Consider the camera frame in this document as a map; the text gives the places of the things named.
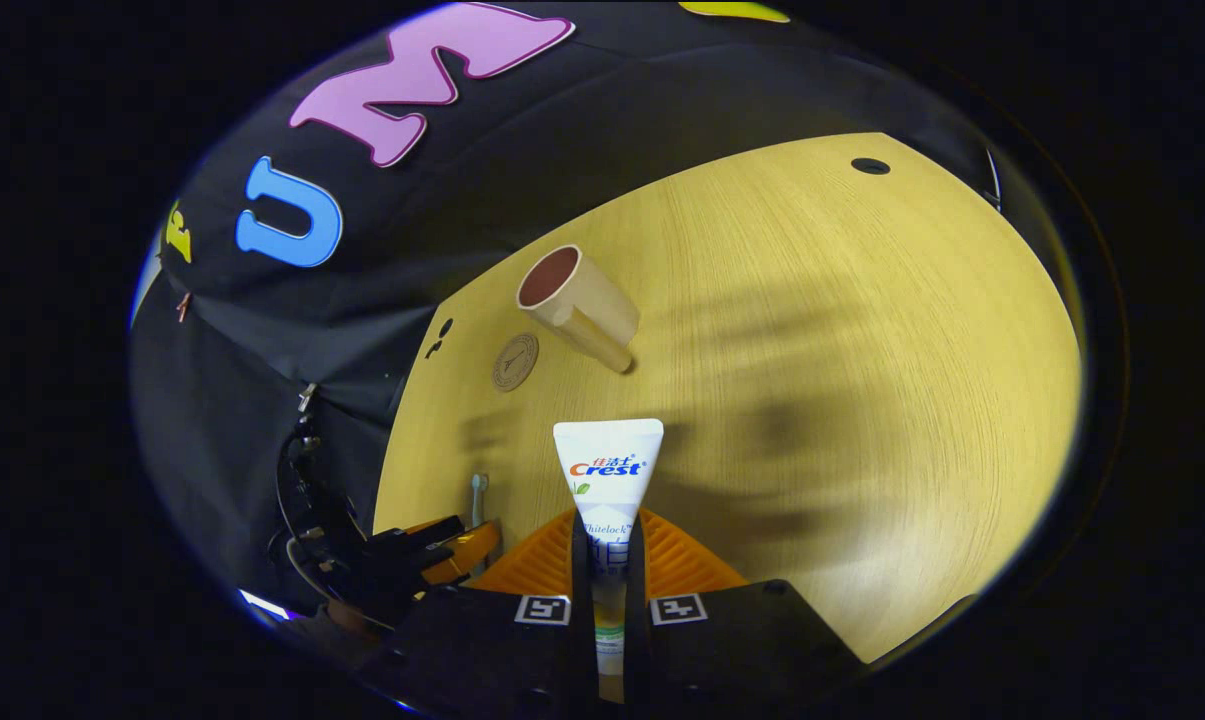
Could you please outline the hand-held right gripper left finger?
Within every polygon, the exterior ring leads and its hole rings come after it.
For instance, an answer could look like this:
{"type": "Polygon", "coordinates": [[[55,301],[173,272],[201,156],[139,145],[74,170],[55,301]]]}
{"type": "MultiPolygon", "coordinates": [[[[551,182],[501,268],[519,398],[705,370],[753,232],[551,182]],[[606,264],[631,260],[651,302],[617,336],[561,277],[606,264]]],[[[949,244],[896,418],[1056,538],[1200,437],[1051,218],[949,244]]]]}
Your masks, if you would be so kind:
{"type": "Polygon", "coordinates": [[[582,519],[564,511],[477,580],[423,594],[358,679],[415,719],[589,719],[589,571],[582,519]]]}

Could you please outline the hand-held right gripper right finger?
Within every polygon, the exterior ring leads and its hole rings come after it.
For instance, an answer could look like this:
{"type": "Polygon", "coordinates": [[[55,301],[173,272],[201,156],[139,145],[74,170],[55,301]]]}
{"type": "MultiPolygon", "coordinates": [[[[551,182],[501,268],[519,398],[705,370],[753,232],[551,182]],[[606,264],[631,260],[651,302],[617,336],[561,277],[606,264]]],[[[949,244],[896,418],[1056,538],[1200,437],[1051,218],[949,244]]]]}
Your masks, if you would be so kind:
{"type": "Polygon", "coordinates": [[[640,511],[625,607],[630,719],[800,719],[866,674],[790,582],[750,582],[640,511]]]}

